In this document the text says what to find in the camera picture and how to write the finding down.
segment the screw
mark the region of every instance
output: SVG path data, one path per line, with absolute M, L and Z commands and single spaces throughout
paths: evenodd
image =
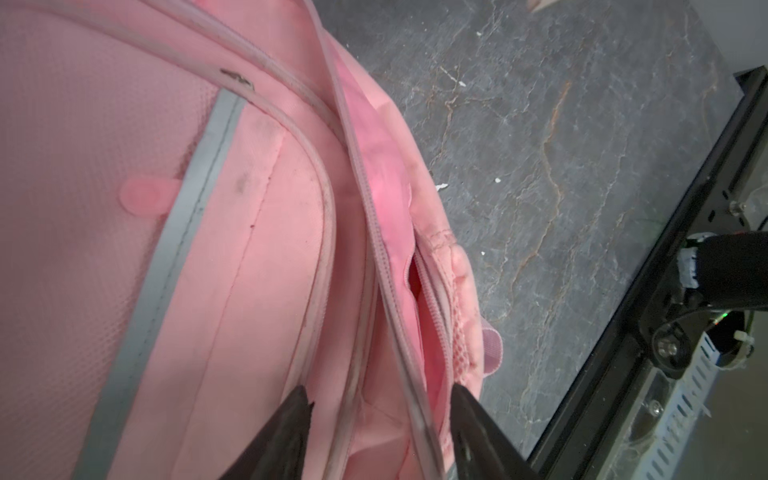
M 663 338 L 656 344 L 656 351 L 661 358 L 668 358 L 677 355 L 677 344 L 669 338 Z
M 739 215 L 743 214 L 746 210 L 746 204 L 742 202 L 737 202 L 735 200 L 732 200 L 730 202 L 730 205 L 728 205 L 728 213 L 731 215 L 734 215 L 735 217 L 738 217 Z
M 653 417 L 658 417 L 664 411 L 664 407 L 661 406 L 661 402 L 659 402 L 658 400 L 651 400 L 648 403 L 647 408 L 648 408 L 648 412 Z

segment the gray stone floor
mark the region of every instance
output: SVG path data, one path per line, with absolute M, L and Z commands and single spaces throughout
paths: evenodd
M 741 93 L 683 0 L 316 0 L 392 96 L 505 339 L 527 455 Z

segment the pink fabric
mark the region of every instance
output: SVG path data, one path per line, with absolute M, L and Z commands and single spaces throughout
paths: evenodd
M 12 206 L 0 315 L 24 320 L 0 336 L 0 469 L 71 473 L 218 88 L 250 104 L 109 477 L 216 478 L 303 383 L 315 402 L 305 479 L 421 478 L 392 335 L 448 468 L 450 387 L 479 395 L 500 337 L 481 327 L 406 123 L 311 3 L 18 3 L 31 9 L 0 7 L 0 58 L 15 65 L 0 80 L 13 113 L 0 129 Z

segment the gray reflective strip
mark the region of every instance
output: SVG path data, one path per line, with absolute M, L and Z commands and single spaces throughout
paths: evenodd
M 101 389 L 72 480 L 100 480 L 109 473 L 141 376 L 245 103 L 230 91 L 218 94 L 152 255 L 123 343 Z

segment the black metal frame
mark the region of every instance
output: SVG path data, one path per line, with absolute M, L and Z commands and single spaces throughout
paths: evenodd
M 672 265 L 686 237 L 745 230 L 743 219 L 728 210 L 754 168 L 768 124 L 768 71 L 758 68 L 738 79 L 742 101 L 528 457 L 542 478 L 598 474 L 637 396 L 650 332 L 664 322 L 668 307 L 665 280 L 677 272 Z

